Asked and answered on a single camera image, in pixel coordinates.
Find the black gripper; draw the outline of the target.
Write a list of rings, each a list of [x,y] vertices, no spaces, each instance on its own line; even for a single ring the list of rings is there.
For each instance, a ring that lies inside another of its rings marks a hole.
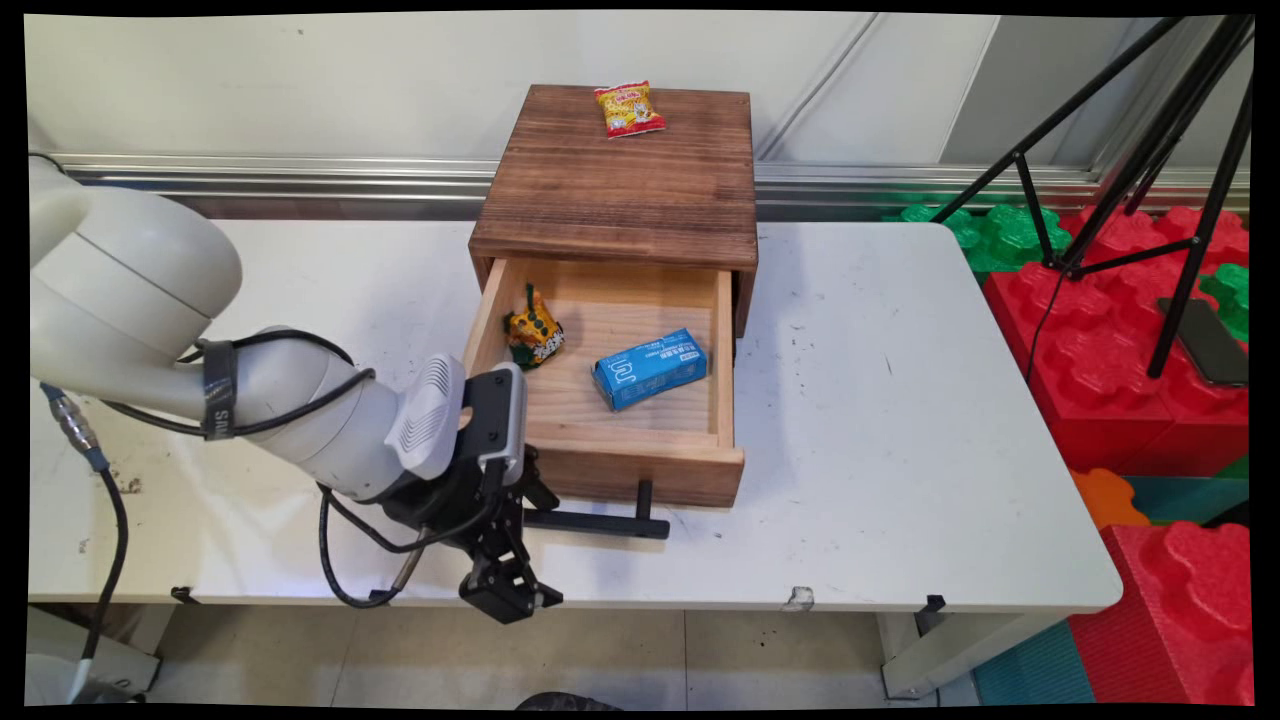
[[[465,551],[472,565],[460,597],[507,625],[564,602],[559,591],[538,579],[524,543],[524,501],[538,511],[556,511],[561,498],[543,480],[536,450],[524,452],[516,480],[495,479],[495,464],[465,459],[433,480],[403,471],[384,493],[384,514],[419,537],[406,543],[384,539],[384,550],[412,553],[444,544]]]

